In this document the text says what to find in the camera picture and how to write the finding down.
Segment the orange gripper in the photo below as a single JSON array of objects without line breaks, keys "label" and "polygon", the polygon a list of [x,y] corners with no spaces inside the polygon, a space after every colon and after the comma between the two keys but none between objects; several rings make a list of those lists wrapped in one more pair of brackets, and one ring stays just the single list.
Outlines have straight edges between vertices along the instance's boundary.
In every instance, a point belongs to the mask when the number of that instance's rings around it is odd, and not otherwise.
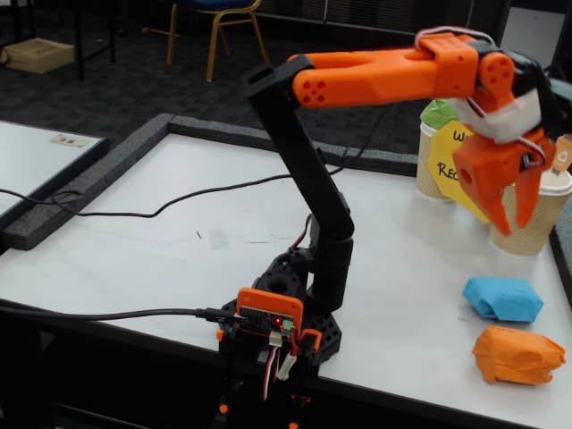
[{"label": "orange gripper", "polygon": [[545,132],[535,129],[523,139],[498,144],[475,134],[452,154],[461,188],[504,236],[511,228],[502,203],[504,189],[515,186],[516,222],[525,228],[532,218],[545,171]]}]

